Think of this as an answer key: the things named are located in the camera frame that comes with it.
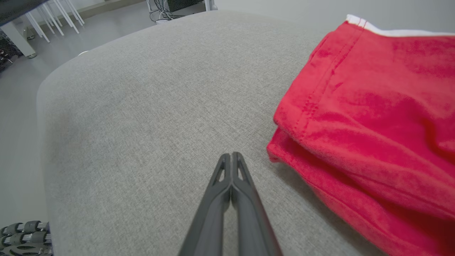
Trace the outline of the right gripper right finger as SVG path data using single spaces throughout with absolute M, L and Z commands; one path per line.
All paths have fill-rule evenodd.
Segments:
M 274 230 L 242 154 L 232 153 L 232 204 L 240 256 L 282 256 Z

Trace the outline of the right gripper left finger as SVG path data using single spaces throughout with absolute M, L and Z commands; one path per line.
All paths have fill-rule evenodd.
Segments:
M 218 159 L 179 256 L 223 254 L 224 213 L 229 208 L 231 187 L 231 156 L 226 153 Z

